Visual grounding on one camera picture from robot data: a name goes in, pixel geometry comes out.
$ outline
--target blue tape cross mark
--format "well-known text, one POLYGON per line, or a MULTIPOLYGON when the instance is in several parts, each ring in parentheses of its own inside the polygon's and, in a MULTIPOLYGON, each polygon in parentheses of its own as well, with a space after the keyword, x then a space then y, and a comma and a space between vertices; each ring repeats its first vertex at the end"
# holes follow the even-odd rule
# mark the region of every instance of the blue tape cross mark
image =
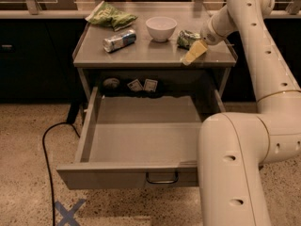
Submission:
POLYGON ((73 218, 76 211, 85 203, 86 200, 79 200, 75 206, 72 207, 70 211, 68 211, 62 203, 59 201, 55 202, 55 208, 62 215, 63 219, 57 224, 57 226, 64 226, 66 223, 69 223, 71 226, 80 226, 79 223, 73 218))

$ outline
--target silver can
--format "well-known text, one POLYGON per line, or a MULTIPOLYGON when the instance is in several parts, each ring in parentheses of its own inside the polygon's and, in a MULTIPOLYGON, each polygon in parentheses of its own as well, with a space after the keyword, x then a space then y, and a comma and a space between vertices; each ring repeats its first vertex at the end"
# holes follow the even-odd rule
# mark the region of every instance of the silver can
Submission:
POLYGON ((113 52, 135 42, 135 40, 135 31, 130 29, 113 37, 104 39, 103 48, 106 52, 113 52))

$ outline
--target drawer handle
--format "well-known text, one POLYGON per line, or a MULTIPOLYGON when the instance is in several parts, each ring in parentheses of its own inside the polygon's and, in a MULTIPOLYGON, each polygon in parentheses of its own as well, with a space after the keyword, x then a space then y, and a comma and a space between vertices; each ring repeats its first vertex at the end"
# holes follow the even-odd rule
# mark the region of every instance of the drawer handle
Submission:
POLYGON ((150 179, 150 174, 147 172, 146 176, 147 182, 152 185, 171 185, 175 184, 179 181, 179 175, 178 172, 175 172, 175 178, 173 180, 166 180, 166 181, 153 181, 150 179))

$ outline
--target gray tabletop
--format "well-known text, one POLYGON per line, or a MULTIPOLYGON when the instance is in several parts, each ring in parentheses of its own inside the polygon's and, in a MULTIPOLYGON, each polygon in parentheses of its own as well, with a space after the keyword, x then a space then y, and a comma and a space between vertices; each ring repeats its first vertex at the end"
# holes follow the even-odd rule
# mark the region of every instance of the gray tabletop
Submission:
MULTIPOLYGON (((163 3, 111 3, 114 7, 130 12, 138 18, 134 23, 118 32, 112 28, 98 25, 87 27, 87 33, 78 44, 74 58, 74 66, 79 68, 179 68, 183 67, 181 58, 187 53, 177 44, 181 30, 199 32, 201 23, 209 18, 203 5, 194 2, 163 2, 163 3), (172 37, 167 42, 152 40, 145 22, 153 16, 167 16, 178 23, 172 37), (107 53, 103 49, 103 39, 109 38, 127 29, 136 32, 135 43, 107 53)), ((225 42, 209 46, 208 51, 199 57, 193 67, 232 67, 236 59, 225 42)))

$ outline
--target speckled floor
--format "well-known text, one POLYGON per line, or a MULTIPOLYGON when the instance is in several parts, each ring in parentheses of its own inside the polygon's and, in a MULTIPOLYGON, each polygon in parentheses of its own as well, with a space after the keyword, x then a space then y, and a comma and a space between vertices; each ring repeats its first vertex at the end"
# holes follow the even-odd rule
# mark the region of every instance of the speckled floor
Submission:
MULTIPOLYGON (((228 104, 227 108, 250 111, 254 107, 228 104)), ((64 121, 68 111, 68 105, 0 105, 1 226, 52 225, 42 136, 51 125, 64 121)), ((81 130, 80 116, 75 126, 81 130)), ((55 201, 61 203, 55 210, 56 225, 202 225, 197 187, 68 190, 55 167, 72 162, 78 137, 69 125, 60 125, 45 141, 55 201), (62 217, 68 213, 74 214, 69 224, 62 217)), ((301 225, 301 156, 265 166, 261 177, 273 225, 301 225)))

